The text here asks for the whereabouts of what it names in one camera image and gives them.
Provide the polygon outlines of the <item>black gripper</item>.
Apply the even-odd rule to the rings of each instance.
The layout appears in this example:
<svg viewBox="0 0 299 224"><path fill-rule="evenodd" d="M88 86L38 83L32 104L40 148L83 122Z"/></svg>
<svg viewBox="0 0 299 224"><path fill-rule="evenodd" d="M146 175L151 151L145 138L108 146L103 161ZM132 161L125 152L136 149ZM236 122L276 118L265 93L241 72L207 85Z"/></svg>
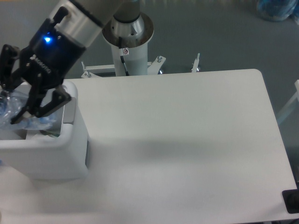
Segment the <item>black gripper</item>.
<svg viewBox="0 0 299 224"><path fill-rule="evenodd" d="M57 31L50 19L46 19L29 45L20 50L16 46L4 44L0 53L0 85L6 91L15 90L21 77L30 85L26 104L11 124L18 124L31 117L46 117L71 101L71 96L62 87L65 75L85 52L86 47ZM20 59L19 69L13 72L14 63ZM48 89L52 89L51 99L44 102Z"/></svg>

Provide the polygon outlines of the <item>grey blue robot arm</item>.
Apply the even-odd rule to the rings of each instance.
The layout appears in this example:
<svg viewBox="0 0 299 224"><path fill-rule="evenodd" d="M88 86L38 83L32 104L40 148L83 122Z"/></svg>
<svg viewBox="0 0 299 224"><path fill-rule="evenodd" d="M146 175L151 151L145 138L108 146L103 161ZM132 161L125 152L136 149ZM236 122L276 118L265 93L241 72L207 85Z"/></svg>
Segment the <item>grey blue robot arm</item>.
<svg viewBox="0 0 299 224"><path fill-rule="evenodd" d="M12 125L46 117L69 103L65 75L113 18L139 17L137 0L63 0L42 23L27 47L5 44L0 54L0 85L13 92L26 82L25 105L10 117Z"/></svg>

